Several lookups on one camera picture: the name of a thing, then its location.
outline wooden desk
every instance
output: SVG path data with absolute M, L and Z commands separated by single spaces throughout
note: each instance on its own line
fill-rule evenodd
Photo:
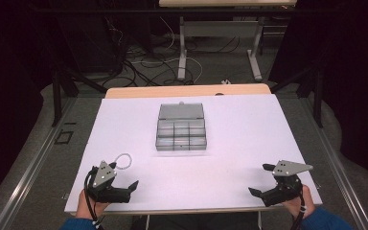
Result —
M 275 186 L 262 164 L 304 163 L 275 95 L 264 84 L 164 86 L 109 89 L 103 99 L 65 212 L 75 213 L 83 180 L 92 166 L 129 153 L 131 166 L 117 170 L 113 186 L 139 180 L 130 203 L 111 204 L 108 214 L 171 214 L 261 211 L 248 187 Z M 207 149 L 157 151 L 161 104 L 202 103 Z M 309 172 L 299 174 L 315 188 Z M 316 204 L 322 203 L 312 190 Z
M 161 7 L 167 8 L 194 8 L 194 7 L 269 7 L 293 6 L 297 0 L 160 0 Z M 180 17 L 180 60 L 178 75 L 180 80 L 185 79 L 187 50 L 185 48 L 186 36 L 241 36 L 253 37 L 252 49 L 247 50 L 250 66 L 255 81 L 262 81 L 256 54 L 263 32 L 265 18 L 258 21 L 184 21 Z

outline white ring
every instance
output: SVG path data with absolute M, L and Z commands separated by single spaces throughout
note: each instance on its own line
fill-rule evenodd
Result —
M 129 164 L 127 166 L 125 166 L 125 167 L 118 167 L 118 162 L 117 161 L 118 161 L 118 159 L 121 156 L 124 156 L 124 155 L 129 158 Z M 132 157 L 129 155 L 129 153 L 122 153 L 122 154 L 120 154 L 119 156 L 117 156 L 115 158 L 115 163 L 116 163 L 116 166 L 115 166 L 116 169 L 118 169 L 118 170 L 125 170 L 125 169 L 129 168 L 132 165 Z

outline blue sleeve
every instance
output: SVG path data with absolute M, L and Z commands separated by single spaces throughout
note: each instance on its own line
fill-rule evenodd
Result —
M 60 230 L 97 230 L 92 224 L 92 219 L 69 218 L 62 224 Z
M 315 211 L 304 218 L 301 222 L 303 230 L 352 230 L 353 228 L 342 218 L 331 214 L 323 208 L 317 208 Z

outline hand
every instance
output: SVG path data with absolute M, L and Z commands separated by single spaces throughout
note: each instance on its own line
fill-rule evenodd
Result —
M 89 202 L 91 203 L 92 209 L 94 209 L 95 206 L 95 213 L 97 214 L 97 217 L 103 214 L 104 209 L 110 204 L 110 203 L 96 203 L 91 197 L 89 197 Z M 76 218 L 78 219 L 92 219 L 91 213 L 89 212 L 88 205 L 86 204 L 85 199 L 85 192 L 82 190 L 80 192 L 80 198 L 79 198 L 79 206 L 77 207 L 77 213 Z
M 315 210 L 315 205 L 312 201 L 312 196 L 310 192 L 310 188 L 307 185 L 303 185 L 303 198 L 307 206 L 306 213 L 303 216 L 303 219 L 308 217 L 313 211 Z M 301 207 L 301 199 L 300 196 L 288 200 L 282 203 L 288 211 L 292 214 L 292 216 L 296 219 L 298 214 L 300 213 L 300 207 Z

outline desk leg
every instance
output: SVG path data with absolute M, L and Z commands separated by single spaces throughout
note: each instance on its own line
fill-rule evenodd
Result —
M 187 50 L 185 49 L 184 18 L 180 17 L 180 61 L 178 62 L 178 80 L 185 79 L 185 67 L 187 61 Z
M 253 78 L 255 79 L 255 81 L 262 81 L 262 74 L 259 69 L 258 61 L 256 60 L 256 54 L 259 50 L 259 42 L 262 37 L 264 23 L 265 18 L 260 17 L 254 36 L 252 50 L 247 50 L 247 56 L 249 57 L 250 66 L 252 67 Z

